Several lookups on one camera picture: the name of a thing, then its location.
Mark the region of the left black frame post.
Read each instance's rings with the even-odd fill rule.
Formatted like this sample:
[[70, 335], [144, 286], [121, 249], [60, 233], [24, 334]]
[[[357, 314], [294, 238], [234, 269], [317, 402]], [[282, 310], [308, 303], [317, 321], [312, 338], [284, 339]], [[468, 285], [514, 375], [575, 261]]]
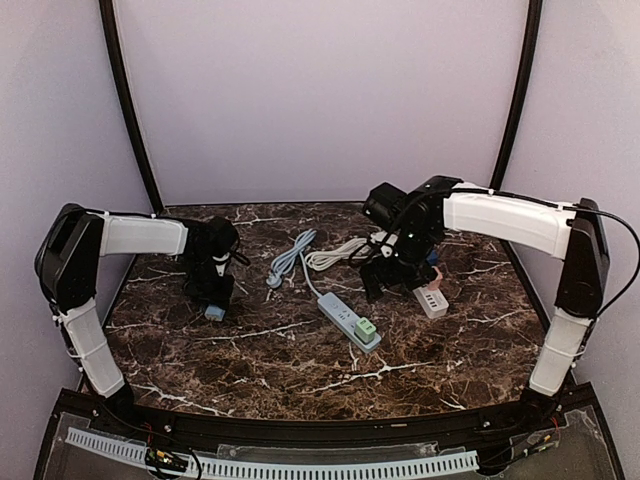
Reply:
[[152, 212], [162, 212], [164, 204], [144, 144], [128, 81], [116, 19], [115, 3], [111, 0], [100, 0], [98, 5], [112, 78], [136, 166]]

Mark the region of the black front rail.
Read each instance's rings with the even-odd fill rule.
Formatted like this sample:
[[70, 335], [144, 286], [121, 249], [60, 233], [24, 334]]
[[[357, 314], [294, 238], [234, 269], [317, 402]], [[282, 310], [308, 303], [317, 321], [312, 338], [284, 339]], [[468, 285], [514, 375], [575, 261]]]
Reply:
[[136, 432], [116, 421], [88, 394], [63, 389], [53, 407], [44, 438], [50, 440], [62, 415], [75, 415], [82, 425], [135, 440], [152, 439], [162, 446], [213, 451], [221, 444], [285, 448], [358, 448], [436, 442], [440, 447], [493, 448], [511, 437], [552, 428], [553, 419], [595, 400], [590, 384], [565, 390], [562, 409], [540, 422], [520, 423], [519, 402], [436, 415], [382, 420], [288, 421], [250, 420], [189, 414], [136, 405], [134, 412], [151, 430]]

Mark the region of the pink cube charger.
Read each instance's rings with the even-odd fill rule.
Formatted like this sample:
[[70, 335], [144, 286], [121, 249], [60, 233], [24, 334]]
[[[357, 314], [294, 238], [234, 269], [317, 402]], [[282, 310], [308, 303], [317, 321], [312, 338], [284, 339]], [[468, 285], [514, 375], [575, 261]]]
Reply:
[[434, 266], [433, 270], [436, 273], [436, 277], [427, 285], [427, 289], [429, 291], [439, 290], [443, 280], [443, 274], [441, 270], [437, 266]]

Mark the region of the dark blue cube plug adapter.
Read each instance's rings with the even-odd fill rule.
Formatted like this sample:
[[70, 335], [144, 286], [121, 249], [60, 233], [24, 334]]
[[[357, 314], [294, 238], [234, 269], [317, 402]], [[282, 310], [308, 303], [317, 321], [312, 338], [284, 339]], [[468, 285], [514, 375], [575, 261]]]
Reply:
[[426, 258], [427, 263], [430, 266], [436, 266], [439, 262], [438, 254], [435, 250], [432, 250]]

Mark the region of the right black frame post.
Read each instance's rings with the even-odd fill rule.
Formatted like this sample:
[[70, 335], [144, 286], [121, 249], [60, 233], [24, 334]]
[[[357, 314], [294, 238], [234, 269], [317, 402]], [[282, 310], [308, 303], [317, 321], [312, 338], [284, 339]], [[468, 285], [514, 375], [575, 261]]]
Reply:
[[493, 189], [500, 189], [502, 187], [514, 148], [533, 69], [543, 4], [543, 0], [530, 0], [528, 2], [522, 48], [514, 82], [513, 94], [500, 148], [490, 180], [490, 187]]

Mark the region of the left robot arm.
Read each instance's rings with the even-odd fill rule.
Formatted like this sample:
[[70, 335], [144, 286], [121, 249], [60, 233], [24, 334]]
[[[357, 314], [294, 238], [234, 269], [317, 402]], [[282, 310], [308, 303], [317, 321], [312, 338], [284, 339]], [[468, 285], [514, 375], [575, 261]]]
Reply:
[[236, 227], [220, 216], [202, 222], [67, 203], [36, 254], [34, 270], [69, 355], [89, 385], [107, 401], [131, 402], [133, 391], [116, 364], [97, 312], [101, 259], [140, 254], [177, 257], [186, 269], [185, 295], [221, 318], [235, 283], [229, 264], [250, 263], [240, 244]]

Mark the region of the light blue cube charger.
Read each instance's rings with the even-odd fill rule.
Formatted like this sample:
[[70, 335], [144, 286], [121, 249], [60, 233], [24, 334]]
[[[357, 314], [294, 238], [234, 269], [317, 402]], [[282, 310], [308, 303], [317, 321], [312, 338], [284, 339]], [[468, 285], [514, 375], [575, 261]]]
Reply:
[[204, 316], [212, 321], [217, 321], [220, 322], [224, 319], [226, 314], [226, 310], [214, 305], [214, 304], [210, 304], [208, 305], [205, 310], [204, 310]]

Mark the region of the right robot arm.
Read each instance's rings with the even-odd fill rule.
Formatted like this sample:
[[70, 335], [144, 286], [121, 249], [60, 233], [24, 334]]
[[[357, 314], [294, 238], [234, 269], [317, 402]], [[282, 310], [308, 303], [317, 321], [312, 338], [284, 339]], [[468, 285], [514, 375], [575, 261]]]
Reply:
[[411, 192], [384, 182], [370, 191], [362, 212], [384, 233], [358, 263], [370, 302], [387, 288], [414, 290], [435, 280], [427, 258], [448, 230], [494, 237], [561, 260], [554, 313], [528, 381], [529, 390], [546, 397], [561, 390], [611, 305], [604, 298], [610, 256], [602, 221], [608, 215], [596, 202], [550, 202], [434, 176]]

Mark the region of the green cube charger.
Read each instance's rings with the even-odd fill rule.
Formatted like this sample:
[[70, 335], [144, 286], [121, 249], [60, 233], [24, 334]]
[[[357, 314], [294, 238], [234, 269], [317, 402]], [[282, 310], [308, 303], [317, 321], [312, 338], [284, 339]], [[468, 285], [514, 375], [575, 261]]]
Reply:
[[361, 317], [355, 323], [354, 334], [365, 345], [375, 340], [376, 333], [376, 326], [365, 317]]

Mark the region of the white power strip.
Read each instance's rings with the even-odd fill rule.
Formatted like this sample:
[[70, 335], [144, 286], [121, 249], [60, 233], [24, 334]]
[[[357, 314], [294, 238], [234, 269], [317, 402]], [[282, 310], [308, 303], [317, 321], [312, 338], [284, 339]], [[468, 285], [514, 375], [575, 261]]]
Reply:
[[429, 319], [441, 318], [447, 314], [449, 303], [439, 289], [420, 287], [413, 293]]

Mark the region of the light blue power strip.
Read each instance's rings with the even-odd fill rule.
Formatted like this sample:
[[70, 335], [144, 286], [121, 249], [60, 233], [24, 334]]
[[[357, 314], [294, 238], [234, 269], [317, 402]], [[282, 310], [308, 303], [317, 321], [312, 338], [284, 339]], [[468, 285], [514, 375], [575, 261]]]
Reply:
[[317, 305], [318, 309], [362, 352], [371, 353], [379, 346], [381, 336], [378, 331], [375, 340], [367, 345], [355, 336], [355, 323], [363, 316], [358, 315], [337, 295], [323, 294], [317, 299]]

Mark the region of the black frame post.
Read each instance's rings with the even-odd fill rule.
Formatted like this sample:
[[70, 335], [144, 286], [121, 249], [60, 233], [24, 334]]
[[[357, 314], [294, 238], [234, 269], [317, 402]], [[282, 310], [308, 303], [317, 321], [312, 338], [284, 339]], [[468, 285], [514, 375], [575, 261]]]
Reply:
[[513, 94], [500, 148], [490, 180], [490, 187], [493, 189], [500, 189], [502, 187], [514, 148], [533, 69], [543, 4], [543, 0], [530, 0], [528, 2], [522, 48], [514, 82]]
[[164, 204], [144, 144], [128, 81], [116, 19], [115, 3], [111, 0], [100, 0], [98, 5], [112, 78], [136, 166], [152, 212], [162, 212]]

